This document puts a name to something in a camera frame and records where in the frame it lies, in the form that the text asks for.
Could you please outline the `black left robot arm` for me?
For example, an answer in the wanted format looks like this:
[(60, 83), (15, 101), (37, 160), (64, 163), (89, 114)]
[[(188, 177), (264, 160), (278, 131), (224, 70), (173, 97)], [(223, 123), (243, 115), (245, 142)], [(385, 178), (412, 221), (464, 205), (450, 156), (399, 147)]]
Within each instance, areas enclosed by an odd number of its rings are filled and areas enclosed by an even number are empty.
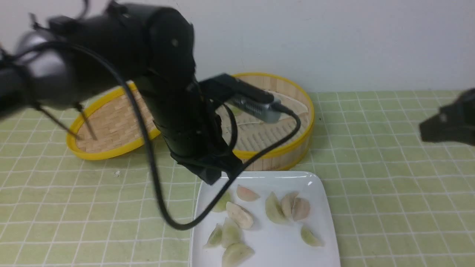
[(228, 74), (197, 82), (194, 28), (173, 7), (111, 1), (103, 14), (56, 16), (1, 59), (1, 118), (22, 109), (78, 108), (133, 81), (171, 157), (214, 184), (243, 162), (222, 137), (216, 109), (242, 88)]

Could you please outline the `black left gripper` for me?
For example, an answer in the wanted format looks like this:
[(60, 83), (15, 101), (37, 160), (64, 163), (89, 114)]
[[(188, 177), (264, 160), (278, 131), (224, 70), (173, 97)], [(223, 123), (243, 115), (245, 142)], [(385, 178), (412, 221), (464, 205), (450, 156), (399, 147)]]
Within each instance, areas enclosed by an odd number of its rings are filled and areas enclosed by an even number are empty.
[(172, 79), (147, 74), (134, 83), (178, 164), (208, 185), (223, 172), (240, 169), (242, 161), (227, 148), (217, 115), (200, 95), (194, 75)]

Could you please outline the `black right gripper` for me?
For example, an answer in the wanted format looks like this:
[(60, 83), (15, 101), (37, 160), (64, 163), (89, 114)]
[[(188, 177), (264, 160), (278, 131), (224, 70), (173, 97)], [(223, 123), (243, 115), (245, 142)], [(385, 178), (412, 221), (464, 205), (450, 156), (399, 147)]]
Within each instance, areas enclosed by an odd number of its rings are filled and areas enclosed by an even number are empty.
[(456, 142), (475, 145), (475, 89), (460, 93), (453, 103), (419, 124), (423, 142)]

